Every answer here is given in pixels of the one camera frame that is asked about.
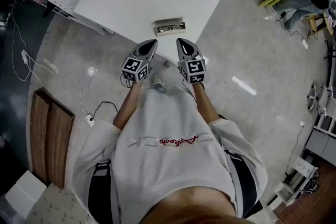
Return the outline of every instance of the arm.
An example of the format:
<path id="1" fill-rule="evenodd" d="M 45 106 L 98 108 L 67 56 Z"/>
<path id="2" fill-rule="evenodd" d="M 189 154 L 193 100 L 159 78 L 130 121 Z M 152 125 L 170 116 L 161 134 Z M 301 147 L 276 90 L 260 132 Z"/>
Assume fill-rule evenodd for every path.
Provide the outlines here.
<path id="1" fill-rule="evenodd" d="M 207 124 L 219 119 L 218 113 L 200 83 L 192 84 L 195 92 L 197 109 Z"/>
<path id="2" fill-rule="evenodd" d="M 113 125 L 119 129 L 123 129 L 127 121 L 132 116 L 137 107 L 138 97 L 141 91 L 142 82 L 133 83 L 129 93 L 127 94 L 117 116 L 114 118 Z"/>

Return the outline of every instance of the power outlet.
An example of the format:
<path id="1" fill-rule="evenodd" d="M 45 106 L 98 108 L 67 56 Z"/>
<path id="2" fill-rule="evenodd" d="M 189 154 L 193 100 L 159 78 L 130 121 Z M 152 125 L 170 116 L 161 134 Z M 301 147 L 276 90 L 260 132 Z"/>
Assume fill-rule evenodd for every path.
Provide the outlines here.
<path id="1" fill-rule="evenodd" d="M 94 119 L 92 119 L 92 115 L 91 114 L 89 114 L 89 115 L 87 115 L 86 117 L 85 117 L 85 119 L 86 119 L 86 121 L 90 124 L 90 126 L 91 126 L 91 128 L 94 126 Z"/>

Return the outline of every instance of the wooden panel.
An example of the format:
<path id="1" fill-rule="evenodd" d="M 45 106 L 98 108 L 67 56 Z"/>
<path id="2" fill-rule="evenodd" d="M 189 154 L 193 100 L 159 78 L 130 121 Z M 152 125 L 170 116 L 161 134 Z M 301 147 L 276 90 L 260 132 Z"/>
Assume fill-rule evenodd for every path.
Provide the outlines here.
<path id="1" fill-rule="evenodd" d="M 35 174 L 47 181 L 45 140 L 48 125 L 48 113 L 51 105 L 38 92 L 34 92 L 30 115 L 30 151 Z"/>
<path id="2" fill-rule="evenodd" d="M 52 104 L 46 141 L 47 178 L 60 189 L 64 188 L 65 167 L 69 140 L 75 116 Z"/>

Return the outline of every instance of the tiled floor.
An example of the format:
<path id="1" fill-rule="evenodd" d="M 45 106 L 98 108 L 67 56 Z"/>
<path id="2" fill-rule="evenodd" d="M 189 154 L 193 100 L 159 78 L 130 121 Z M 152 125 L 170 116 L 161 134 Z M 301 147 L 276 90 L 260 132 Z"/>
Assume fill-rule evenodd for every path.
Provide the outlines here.
<path id="1" fill-rule="evenodd" d="M 300 122 L 304 121 L 305 127 L 295 153 L 301 152 L 311 131 L 316 115 L 307 111 L 306 96 L 313 81 L 325 82 L 327 63 L 323 60 L 323 34 L 319 34 L 318 40 L 309 39 L 306 50 L 299 35 L 290 37 L 277 22 L 264 19 L 274 15 L 258 7 L 259 2 L 221 0 L 197 44 L 210 60 L 206 91 L 215 108 L 238 124 L 265 162 L 269 184 L 263 199 L 268 200 L 274 187 L 284 179 Z M 307 34 L 304 25 L 300 31 Z M 120 67 L 135 44 L 118 34 L 100 36 L 58 16 L 48 32 L 37 61 L 48 59 L 59 68 L 61 77 L 75 73 L 89 113 L 103 100 L 120 106 L 128 92 L 119 81 Z M 153 65 L 166 84 L 181 85 L 177 69 L 166 68 L 161 62 L 156 60 Z M 97 70 L 93 77 L 87 73 L 89 67 Z M 66 184 L 71 188 L 74 161 L 90 132 L 81 109 L 78 85 L 72 77 L 59 81 L 39 67 L 34 71 L 44 87 L 76 115 L 66 172 Z M 240 88 L 232 81 L 233 76 L 253 88 L 256 95 Z M 30 93 L 39 85 L 35 79 L 32 81 Z M 97 113 L 97 119 L 111 120 L 114 116 L 111 105 L 103 105 Z"/>

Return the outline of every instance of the sleeve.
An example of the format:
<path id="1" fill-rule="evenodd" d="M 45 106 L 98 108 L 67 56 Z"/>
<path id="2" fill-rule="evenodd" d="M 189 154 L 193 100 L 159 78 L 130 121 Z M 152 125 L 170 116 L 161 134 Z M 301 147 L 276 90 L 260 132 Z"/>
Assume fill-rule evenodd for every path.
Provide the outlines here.
<path id="1" fill-rule="evenodd" d="M 254 178 L 257 197 L 261 197 L 265 190 L 268 175 L 258 152 L 241 134 L 238 126 L 228 120 L 219 119 L 209 124 L 214 134 L 222 140 L 223 148 L 242 157 Z"/>
<path id="2" fill-rule="evenodd" d="M 97 121 L 76 159 L 72 189 L 81 205 L 88 210 L 89 188 L 98 162 L 111 159 L 121 130 L 106 121 Z"/>

